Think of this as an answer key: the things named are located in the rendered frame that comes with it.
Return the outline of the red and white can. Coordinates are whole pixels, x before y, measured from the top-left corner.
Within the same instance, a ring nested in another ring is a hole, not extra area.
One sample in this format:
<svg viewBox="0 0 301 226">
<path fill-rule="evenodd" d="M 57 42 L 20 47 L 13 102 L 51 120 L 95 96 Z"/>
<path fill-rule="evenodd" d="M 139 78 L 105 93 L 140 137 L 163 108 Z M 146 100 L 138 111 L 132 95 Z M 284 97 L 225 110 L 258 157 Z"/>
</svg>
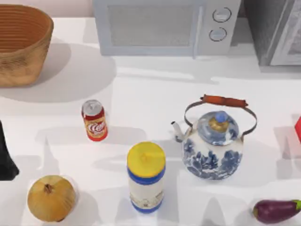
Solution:
<svg viewBox="0 0 301 226">
<path fill-rule="evenodd" d="M 102 141 L 108 135 L 103 105 L 96 99 L 87 100 L 81 108 L 87 136 L 92 141 Z"/>
</svg>

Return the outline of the yellow lidded blue white bottle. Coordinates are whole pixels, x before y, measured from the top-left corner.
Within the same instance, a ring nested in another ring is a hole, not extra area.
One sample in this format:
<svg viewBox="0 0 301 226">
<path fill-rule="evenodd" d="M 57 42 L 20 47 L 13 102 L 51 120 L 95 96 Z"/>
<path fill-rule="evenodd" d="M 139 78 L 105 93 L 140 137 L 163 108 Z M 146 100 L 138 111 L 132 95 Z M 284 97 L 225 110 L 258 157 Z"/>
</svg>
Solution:
<svg viewBox="0 0 301 226">
<path fill-rule="evenodd" d="M 133 207 L 144 214 L 156 211 L 164 198 L 166 156 L 156 143 L 135 144 L 127 154 L 129 197 Z"/>
</svg>

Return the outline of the blue and white kettle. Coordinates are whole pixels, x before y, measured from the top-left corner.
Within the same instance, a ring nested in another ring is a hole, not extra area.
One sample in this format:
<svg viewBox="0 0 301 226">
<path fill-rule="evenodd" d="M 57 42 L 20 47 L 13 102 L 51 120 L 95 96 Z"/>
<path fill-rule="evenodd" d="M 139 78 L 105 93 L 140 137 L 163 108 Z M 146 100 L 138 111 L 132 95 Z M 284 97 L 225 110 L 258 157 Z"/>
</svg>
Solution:
<svg viewBox="0 0 301 226">
<path fill-rule="evenodd" d="M 194 176 L 222 180 L 233 175 L 243 156 L 244 138 L 256 126 L 239 132 L 235 119 L 225 111 L 210 111 L 194 122 L 184 118 L 188 128 L 182 132 L 172 121 L 174 136 L 182 144 L 182 161 Z"/>
</svg>

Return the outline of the pale microwave oven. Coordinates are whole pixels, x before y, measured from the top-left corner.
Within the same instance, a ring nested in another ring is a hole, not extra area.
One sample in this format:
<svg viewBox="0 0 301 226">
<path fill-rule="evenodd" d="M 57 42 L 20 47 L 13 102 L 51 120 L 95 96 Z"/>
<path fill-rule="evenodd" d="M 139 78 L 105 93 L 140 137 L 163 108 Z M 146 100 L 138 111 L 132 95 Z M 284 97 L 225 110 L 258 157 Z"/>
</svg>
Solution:
<svg viewBox="0 0 301 226">
<path fill-rule="evenodd" d="M 228 53 L 241 0 L 93 0 L 93 11 L 101 53 L 105 56 L 188 56 L 193 55 L 198 9 L 203 20 L 198 56 Z M 213 12 L 229 8 L 224 23 Z M 227 31 L 220 42 L 209 33 L 219 27 Z"/>
</svg>

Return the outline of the microwave knob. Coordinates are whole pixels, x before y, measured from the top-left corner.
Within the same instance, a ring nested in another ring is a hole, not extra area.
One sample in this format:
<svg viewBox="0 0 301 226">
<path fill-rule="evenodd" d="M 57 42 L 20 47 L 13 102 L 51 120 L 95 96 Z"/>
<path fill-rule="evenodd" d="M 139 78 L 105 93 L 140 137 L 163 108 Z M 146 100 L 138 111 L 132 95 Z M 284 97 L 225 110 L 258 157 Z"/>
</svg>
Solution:
<svg viewBox="0 0 301 226">
<path fill-rule="evenodd" d="M 217 29 L 212 29 L 209 33 L 210 40 L 214 42 L 220 42 L 224 40 L 226 36 L 227 36 L 227 31 L 222 27 L 219 27 Z"/>
<path fill-rule="evenodd" d="M 213 19 L 218 23 L 224 23 L 230 19 L 231 14 L 232 13 L 229 8 L 224 7 L 224 8 L 216 9 L 213 12 Z"/>
</svg>

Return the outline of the yellow onion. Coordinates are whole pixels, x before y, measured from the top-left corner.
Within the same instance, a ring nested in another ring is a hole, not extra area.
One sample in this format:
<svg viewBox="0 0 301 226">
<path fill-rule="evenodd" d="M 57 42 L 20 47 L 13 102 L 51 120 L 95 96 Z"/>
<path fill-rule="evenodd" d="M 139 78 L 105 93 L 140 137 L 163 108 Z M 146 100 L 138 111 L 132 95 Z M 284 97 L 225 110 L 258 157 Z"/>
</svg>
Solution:
<svg viewBox="0 0 301 226">
<path fill-rule="evenodd" d="M 69 180 L 59 175 L 47 175 L 31 186 L 27 205 L 31 214 L 43 222 L 60 222 L 73 209 L 76 193 Z"/>
</svg>

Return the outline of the brown woven basket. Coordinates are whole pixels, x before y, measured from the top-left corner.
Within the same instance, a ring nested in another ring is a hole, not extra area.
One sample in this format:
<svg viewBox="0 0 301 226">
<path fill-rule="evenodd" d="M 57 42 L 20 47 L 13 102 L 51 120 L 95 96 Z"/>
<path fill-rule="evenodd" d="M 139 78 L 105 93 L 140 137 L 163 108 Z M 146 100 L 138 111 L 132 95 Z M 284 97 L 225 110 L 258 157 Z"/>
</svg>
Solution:
<svg viewBox="0 0 301 226">
<path fill-rule="evenodd" d="M 0 4 L 0 88 L 33 84 L 40 76 L 54 29 L 44 11 Z"/>
</svg>

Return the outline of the red box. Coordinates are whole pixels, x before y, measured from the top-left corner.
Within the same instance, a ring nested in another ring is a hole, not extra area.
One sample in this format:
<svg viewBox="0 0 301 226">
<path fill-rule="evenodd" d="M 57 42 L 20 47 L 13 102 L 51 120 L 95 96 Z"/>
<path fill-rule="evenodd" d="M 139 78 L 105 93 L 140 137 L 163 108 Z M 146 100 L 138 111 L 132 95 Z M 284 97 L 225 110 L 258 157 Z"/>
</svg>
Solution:
<svg viewBox="0 0 301 226">
<path fill-rule="evenodd" d="M 299 140 L 299 143 L 301 144 L 301 116 L 298 118 L 297 122 L 295 123 L 294 129 L 297 138 Z"/>
</svg>

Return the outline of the purple eggplant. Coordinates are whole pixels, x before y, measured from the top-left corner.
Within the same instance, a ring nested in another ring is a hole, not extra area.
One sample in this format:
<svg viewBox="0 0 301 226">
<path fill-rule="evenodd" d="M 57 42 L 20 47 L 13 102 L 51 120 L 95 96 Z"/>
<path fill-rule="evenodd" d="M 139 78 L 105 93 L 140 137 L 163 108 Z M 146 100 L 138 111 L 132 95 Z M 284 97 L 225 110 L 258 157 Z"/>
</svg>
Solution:
<svg viewBox="0 0 301 226">
<path fill-rule="evenodd" d="M 252 210 L 261 223 L 276 224 L 288 220 L 301 212 L 301 200 L 261 200 Z"/>
</svg>

